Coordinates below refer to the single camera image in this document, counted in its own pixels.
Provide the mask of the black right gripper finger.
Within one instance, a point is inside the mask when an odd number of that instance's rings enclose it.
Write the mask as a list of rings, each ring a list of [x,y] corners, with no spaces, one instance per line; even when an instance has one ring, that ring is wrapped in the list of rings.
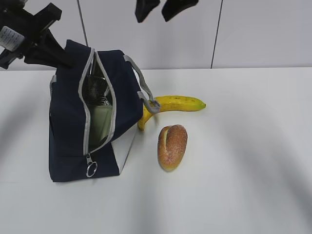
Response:
[[[142,23],[149,13],[160,4],[160,0],[137,0],[135,17],[138,23]]]
[[[196,6],[198,2],[199,0],[167,0],[161,10],[162,16],[168,22],[182,11]]]

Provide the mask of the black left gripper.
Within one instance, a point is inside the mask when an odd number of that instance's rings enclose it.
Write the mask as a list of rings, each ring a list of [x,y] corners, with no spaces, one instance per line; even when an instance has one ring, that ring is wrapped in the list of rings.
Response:
[[[16,59],[26,64],[57,68],[74,66],[74,60],[59,45],[49,27],[60,20],[62,11],[49,3],[36,14],[24,9],[25,0],[0,2],[0,54],[1,68],[8,69]]]

